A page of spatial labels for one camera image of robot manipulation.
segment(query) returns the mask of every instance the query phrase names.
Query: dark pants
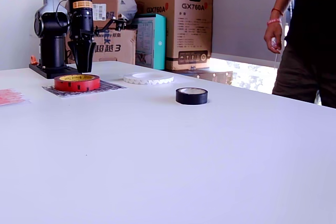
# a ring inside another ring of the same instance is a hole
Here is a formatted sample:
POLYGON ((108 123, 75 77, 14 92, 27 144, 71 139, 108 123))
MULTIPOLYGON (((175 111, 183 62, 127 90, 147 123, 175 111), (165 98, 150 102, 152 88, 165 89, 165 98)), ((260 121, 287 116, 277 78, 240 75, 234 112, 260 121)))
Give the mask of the dark pants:
POLYGON ((314 103, 320 91, 322 105, 336 108, 336 53, 331 50, 287 45, 273 94, 314 103))

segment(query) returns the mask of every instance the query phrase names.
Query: blue box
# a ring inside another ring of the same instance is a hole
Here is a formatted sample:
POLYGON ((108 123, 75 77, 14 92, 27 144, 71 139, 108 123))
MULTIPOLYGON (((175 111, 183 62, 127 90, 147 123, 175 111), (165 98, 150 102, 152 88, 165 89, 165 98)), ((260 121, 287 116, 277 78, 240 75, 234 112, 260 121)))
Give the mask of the blue box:
POLYGON ((159 14, 137 15, 132 28, 138 30, 135 64, 164 70, 166 56, 166 18, 159 14))

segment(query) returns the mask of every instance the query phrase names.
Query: pink paper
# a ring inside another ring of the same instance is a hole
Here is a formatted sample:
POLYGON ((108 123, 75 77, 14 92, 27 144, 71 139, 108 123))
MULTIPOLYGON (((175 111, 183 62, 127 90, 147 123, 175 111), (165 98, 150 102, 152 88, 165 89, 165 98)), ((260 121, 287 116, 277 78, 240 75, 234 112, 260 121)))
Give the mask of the pink paper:
POLYGON ((23 94, 14 89, 0 90, 0 106, 27 102, 23 94))

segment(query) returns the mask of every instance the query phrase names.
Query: red tape roll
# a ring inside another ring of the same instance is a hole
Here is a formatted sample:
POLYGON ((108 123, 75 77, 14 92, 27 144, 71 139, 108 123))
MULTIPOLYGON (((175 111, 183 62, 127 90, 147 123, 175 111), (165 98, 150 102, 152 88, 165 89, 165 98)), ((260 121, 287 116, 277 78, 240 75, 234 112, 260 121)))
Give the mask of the red tape roll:
POLYGON ((55 78, 55 89, 63 92, 87 92, 100 88, 99 76, 71 74, 55 78))

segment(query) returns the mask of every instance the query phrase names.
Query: white wall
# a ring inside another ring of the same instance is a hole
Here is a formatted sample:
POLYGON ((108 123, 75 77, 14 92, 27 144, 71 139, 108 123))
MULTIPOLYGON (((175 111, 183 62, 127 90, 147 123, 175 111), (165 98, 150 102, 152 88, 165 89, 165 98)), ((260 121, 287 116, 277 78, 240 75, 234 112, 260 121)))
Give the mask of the white wall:
POLYGON ((274 66, 264 42, 275 0, 214 0, 213 56, 274 66))
POLYGON ((38 56, 35 12, 43 0, 0 0, 0 70, 26 68, 30 55, 38 56))

